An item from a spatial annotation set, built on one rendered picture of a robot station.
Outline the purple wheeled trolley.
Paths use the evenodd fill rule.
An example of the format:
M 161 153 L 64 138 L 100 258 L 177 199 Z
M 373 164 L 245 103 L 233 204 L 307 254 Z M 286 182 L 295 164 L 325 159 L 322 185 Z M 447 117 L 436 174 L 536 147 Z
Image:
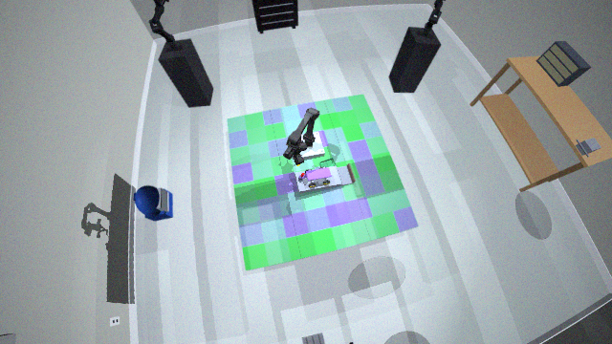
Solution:
M 301 175 L 299 176 L 299 178 L 300 177 Z M 309 187 L 314 187 L 316 186 L 316 184 L 314 183 L 313 180 L 325 178 L 325 182 L 323 182 L 323 184 L 326 185 L 330 183 L 330 181 L 328 181 L 329 177 L 332 177 L 329 167 L 326 168 L 325 166 L 323 166 L 316 170 L 312 170 L 312 169 L 305 170 L 305 175 L 300 179 L 308 178 L 308 181 L 310 181 L 310 184 L 308 184 Z

